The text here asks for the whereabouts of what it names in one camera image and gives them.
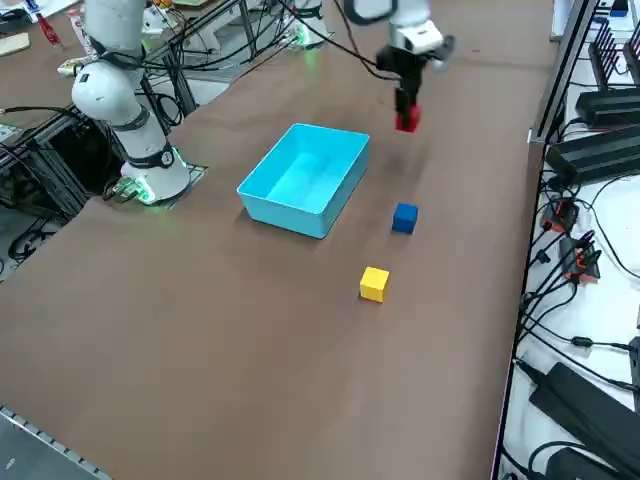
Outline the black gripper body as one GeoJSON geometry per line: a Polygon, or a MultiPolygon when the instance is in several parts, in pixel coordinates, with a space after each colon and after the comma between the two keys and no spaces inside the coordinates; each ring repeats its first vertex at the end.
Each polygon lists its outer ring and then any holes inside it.
{"type": "Polygon", "coordinates": [[[376,54],[376,68],[379,71],[397,74],[403,81],[422,79],[422,71],[435,59],[432,52],[415,54],[392,46],[385,46],[376,54]]]}

